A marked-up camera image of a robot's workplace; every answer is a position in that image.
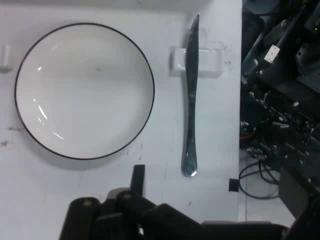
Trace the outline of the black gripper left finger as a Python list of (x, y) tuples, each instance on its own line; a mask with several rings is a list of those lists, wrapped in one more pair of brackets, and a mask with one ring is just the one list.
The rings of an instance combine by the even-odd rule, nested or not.
[(67, 210), (60, 240), (138, 240), (139, 227), (117, 208), (116, 200), (94, 197), (73, 200)]

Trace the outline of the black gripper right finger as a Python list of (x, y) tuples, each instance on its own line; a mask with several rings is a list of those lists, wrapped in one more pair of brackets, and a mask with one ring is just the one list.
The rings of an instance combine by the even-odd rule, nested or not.
[(145, 165), (133, 167), (130, 187), (116, 196), (116, 209), (143, 229), (148, 240), (195, 240), (201, 225), (166, 203), (151, 202), (143, 196)]

